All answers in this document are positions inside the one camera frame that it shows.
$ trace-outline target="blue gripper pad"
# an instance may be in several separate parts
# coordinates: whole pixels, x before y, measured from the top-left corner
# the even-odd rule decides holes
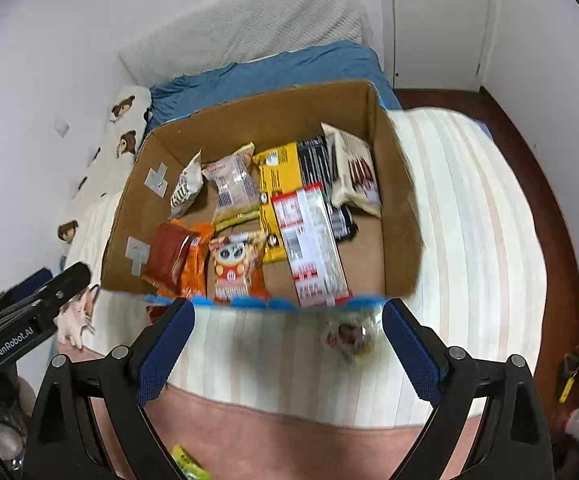
[[[419,335],[426,327],[418,324],[402,301],[390,300],[383,307],[383,329],[416,394],[436,407],[441,402],[441,383],[447,376],[447,366],[442,365],[441,369],[421,341]]]
[[[180,352],[186,345],[191,331],[194,329],[194,306],[188,300],[176,300],[170,309],[174,309],[181,302],[178,310],[170,314],[166,312],[152,327],[147,327],[144,332],[153,330],[160,336],[147,350],[142,362],[138,365],[138,387],[136,389],[136,402],[143,408],[146,403],[156,399],[167,377],[178,360]]]

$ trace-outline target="snack bag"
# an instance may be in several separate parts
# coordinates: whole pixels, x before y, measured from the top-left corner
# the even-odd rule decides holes
[[[351,297],[320,182],[271,199],[301,306]]]
[[[149,321],[153,325],[162,314],[167,312],[169,305],[149,305],[147,306],[147,315],[149,316]]]
[[[332,162],[332,205],[352,203],[380,218],[380,195],[369,145],[321,123]]]
[[[269,233],[263,263],[287,258],[280,236],[271,199],[309,184],[320,182],[329,196],[332,188],[327,144],[323,136],[316,139],[290,142],[284,146],[257,153],[253,161],[258,165],[260,190],[260,228]],[[336,240],[353,237],[358,228],[346,205],[335,208],[326,200],[327,213],[332,221]]]
[[[303,186],[320,182],[325,188],[325,206],[332,221],[333,237],[337,242],[353,238],[359,228],[351,218],[349,207],[332,205],[332,174],[325,137],[297,142],[298,162]]]
[[[258,190],[248,172],[254,147],[252,144],[241,149],[208,164],[202,171],[218,187],[218,205],[212,218],[217,231],[227,226],[222,222],[258,209]]]
[[[203,469],[188,451],[185,451],[182,446],[176,445],[172,449],[172,458],[180,470],[185,474],[185,478],[189,480],[211,480],[211,475]]]
[[[360,364],[377,350],[382,335],[382,309],[328,314],[323,346],[338,351],[345,362]]]
[[[214,259],[214,300],[229,303],[237,296],[269,299],[262,275],[267,233],[256,231],[215,238],[209,243]]]
[[[172,224],[185,227],[180,220],[172,220]],[[212,224],[193,224],[191,230],[196,236],[189,243],[189,253],[185,261],[178,283],[175,288],[159,287],[156,294],[165,298],[187,298],[207,296],[207,280],[205,277],[205,261],[209,250],[209,241],[214,235]]]
[[[260,190],[260,228],[268,233],[263,263],[285,260],[285,247],[280,236],[271,197],[303,186],[298,150],[295,142],[257,153],[253,161],[258,165],[258,189]]]
[[[143,279],[157,288],[176,290],[191,241],[197,233],[182,224],[164,223],[158,226],[144,266]]]
[[[178,177],[178,182],[170,199],[172,206],[170,219],[183,216],[189,206],[194,203],[202,187],[203,174],[200,169],[200,152],[198,152]]]

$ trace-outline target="red snack package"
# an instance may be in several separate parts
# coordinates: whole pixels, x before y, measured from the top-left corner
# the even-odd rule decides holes
[[[178,277],[195,237],[194,231],[181,224],[160,224],[144,266],[143,279],[157,288],[176,291]]]
[[[240,233],[211,240],[216,286],[214,301],[229,303],[237,296],[255,296],[269,300],[262,274],[265,231]]]
[[[172,224],[185,227],[180,220],[172,220]],[[189,243],[189,253],[185,261],[178,284],[174,290],[158,288],[157,294],[166,298],[187,298],[207,296],[207,278],[205,276],[205,261],[209,251],[209,241],[214,235],[212,224],[194,224],[191,226],[196,236]]]
[[[167,312],[168,308],[169,305],[150,305],[147,307],[147,314],[149,314],[149,321],[151,321],[152,325],[162,314]]]

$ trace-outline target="yellow snack package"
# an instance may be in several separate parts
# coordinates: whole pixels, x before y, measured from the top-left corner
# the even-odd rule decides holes
[[[264,264],[287,259],[280,229],[276,221],[273,196],[282,195],[303,186],[295,142],[257,153],[252,158],[258,165],[258,190],[260,191],[260,228],[268,233]]]
[[[190,480],[211,480],[211,475],[182,446],[176,445],[173,447],[172,458]]]

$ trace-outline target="white snack package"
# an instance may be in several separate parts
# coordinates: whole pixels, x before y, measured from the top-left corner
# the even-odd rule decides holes
[[[178,177],[178,182],[170,199],[172,214],[169,219],[183,216],[196,200],[202,187],[203,174],[200,168],[200,152],[198,152]]]
[[[351,203],[380,218],[380,195],[369,145],[321,123],[332,167],[332,205]]]
[[[221,230],[218,227],[221,222],[258,209],[258,189],[249,174],[253,151],[251,144],[247,149],[208,164],[203,170],[205,178],[218,187],[218,205],[212,218],[217,231]]]
[[[351,298],[320,182],[271,199],[301,306]]]

